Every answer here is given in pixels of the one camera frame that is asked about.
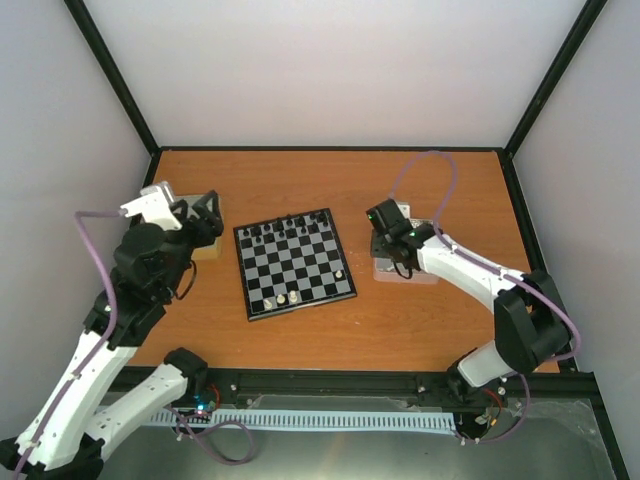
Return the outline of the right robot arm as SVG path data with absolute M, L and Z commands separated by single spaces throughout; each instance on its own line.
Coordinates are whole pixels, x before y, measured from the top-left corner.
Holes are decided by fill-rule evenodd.
M 501 377 L 533 372 L 578 339 L 549 274 L 491 262 L 434 223 L 412 223 L 393 199 L 369 209 L 367 217 L 399 275 L 423 272 L 445 280 L 493 314 L 494 339 L 447 370 L 447 388 L 457 401 Z

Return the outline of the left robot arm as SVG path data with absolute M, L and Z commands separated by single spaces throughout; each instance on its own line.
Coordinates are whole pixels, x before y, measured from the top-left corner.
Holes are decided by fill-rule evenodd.
M 20 435 L 1 442 L 1 464 L 15 475 L 95 479 L 113 451 L 149 416 L 181 398 L 193 403 L 207 393 L 207 363 L 177 348 L 112 406 L 96 410 L 167 306 L 185 297 L 178 287 L 185 272 L 196 268 L 194 251 L 222 235 L 218 194 L 209 191 L 188 204 L 161 182 L 104 215 L 141 220 L 114 250 L 112 270 L 93 245 L 87 247 L 104 289 L 41 411 Z

